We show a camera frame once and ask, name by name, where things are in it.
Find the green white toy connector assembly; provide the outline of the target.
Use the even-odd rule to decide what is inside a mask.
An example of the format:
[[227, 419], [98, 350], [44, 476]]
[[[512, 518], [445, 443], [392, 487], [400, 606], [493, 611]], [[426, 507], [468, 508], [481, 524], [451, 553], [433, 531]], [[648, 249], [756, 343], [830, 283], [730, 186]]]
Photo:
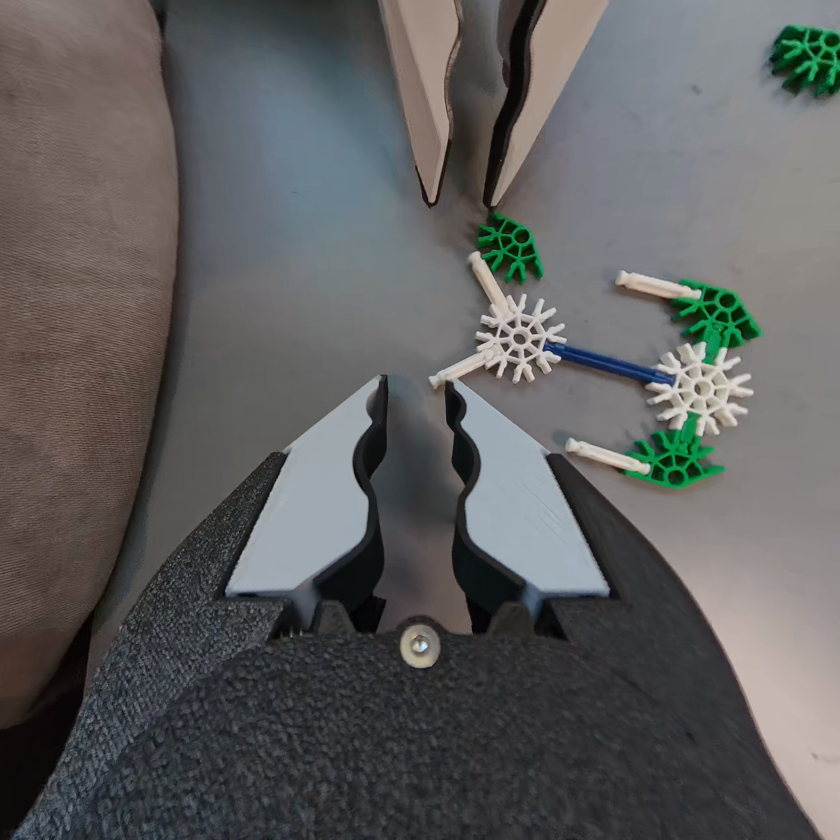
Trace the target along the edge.
[[611, 356], [555, 343], [553, 351], [568, 361], [602, 373], [632, 380], [650, 391], [650, 406], [661, 405], [657, 420], [665, 431], [638, 440], [626, 454], [572, 437], [565, 443], [571, 455], [612, 467], [623, 475], [658, 487], [678, 490], [724, 473], [712, 464], [714, 447], [704, 443], [708, 434], [735, 427], [748, 414], [740, 401], [750, 397], [750, 374], [733, 374], [740, 358], [731, 351], [762, 335], [759, 324], [733, 290], [705, 282], [664, 280], [620, 271], [616, 285], [665, 299], [672, 319], [689, 320], [682, 332], [687, 342], [660, 357], [655, 367], [633, 364]]

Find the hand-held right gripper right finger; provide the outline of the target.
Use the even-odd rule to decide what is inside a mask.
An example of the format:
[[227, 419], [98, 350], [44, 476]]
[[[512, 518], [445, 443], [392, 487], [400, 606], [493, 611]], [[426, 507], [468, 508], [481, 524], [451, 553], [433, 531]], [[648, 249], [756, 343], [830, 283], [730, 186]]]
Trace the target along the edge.
[[611, 588], [535, 438], [459, 381], [445, 386], [458, 497], [452, 549], [473, 634], [507, 602], [537, 623], [555, 599], [606, 599]]

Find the dark cloth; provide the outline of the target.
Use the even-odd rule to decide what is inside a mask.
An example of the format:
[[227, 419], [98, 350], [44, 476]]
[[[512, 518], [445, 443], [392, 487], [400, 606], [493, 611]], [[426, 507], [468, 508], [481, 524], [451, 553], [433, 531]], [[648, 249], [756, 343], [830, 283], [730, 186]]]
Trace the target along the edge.
[[1, 730], [1, 838], [9, 838], [43, 790], [81, 705], [92, 616], [21, 721]]

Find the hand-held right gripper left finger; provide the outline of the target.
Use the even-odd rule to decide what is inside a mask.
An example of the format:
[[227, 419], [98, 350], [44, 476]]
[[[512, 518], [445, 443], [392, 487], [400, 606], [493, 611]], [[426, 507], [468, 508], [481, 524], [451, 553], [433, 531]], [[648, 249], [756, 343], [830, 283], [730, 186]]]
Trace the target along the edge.
[[322, 602], [354, 617], [372, 598], [384, 548], [371, 478], [386, 451], [388, 394], [387, 377], [376, 376], [283, 450], [228, 598], [288, 599], [306, 629]]

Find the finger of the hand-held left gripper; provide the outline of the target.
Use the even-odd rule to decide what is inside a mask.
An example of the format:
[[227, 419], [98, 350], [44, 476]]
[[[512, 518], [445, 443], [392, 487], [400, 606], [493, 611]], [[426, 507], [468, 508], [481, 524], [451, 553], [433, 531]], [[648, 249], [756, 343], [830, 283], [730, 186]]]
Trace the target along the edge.
[[461, 38], [458, 1], [380, 1], [423, 199], [439, 199], [454, 133], [449, 82]]
[[502, 1], [497, 45], [505, 100], [494, 125], [482, 201], [495, 208], [522, 167], [607, 1]]

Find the person's beige sweatshirt torso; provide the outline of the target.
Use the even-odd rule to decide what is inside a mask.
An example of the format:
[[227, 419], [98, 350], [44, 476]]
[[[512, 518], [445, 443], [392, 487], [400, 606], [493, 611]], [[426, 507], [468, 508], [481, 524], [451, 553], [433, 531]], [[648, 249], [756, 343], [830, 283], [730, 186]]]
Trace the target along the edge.
[[2, 2], [2, 728], [96, 605], [170, 327], [175, 136], [149, 2]]

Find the grey desk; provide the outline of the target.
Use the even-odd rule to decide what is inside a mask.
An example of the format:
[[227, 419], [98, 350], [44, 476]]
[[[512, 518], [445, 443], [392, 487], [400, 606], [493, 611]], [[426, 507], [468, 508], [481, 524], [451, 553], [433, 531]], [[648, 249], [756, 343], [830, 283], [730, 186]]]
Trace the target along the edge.
[[[474, 351], [466, 258], [504, 99], [497, 2], [463, 2], [455, 134], [421, 196], [377, 2], [168, 2], [182, 241], [170, 347], [90, 668], [161, 563], [272, 450], [393, 376], [382, 629], [469, 629], [449, 552], [461, 487], [427, 377]], [[654, 364], [684, 338], [619, 270], [740, 295], [747, 416], [707, 442], [725, 473], [667, 491], [571, 462], [692, 591], [769, 750], [838, 838], [838, 97], [767, 67], [782, 27], [838, 2], [610, 2], [500, 205], [532, 229], [572, 345]]]

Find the green fan toy connector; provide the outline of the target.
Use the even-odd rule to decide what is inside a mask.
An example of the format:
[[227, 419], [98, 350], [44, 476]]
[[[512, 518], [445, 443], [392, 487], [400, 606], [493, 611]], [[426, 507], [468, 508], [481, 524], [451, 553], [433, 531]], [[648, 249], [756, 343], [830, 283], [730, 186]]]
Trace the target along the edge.
[[491, 272], [502, 271], [506, 282], [520, 285], [532, 277], [543, 277], [543, 265], [531, 228], [491, 211], [479, 225], [477, 248]]
[[816, 98], [832, 96], [839, 90], [839, 33], [785, 26], [773, 42], [770, 65], [774, 75], [784, 76], [783, 89], [811, 89]]

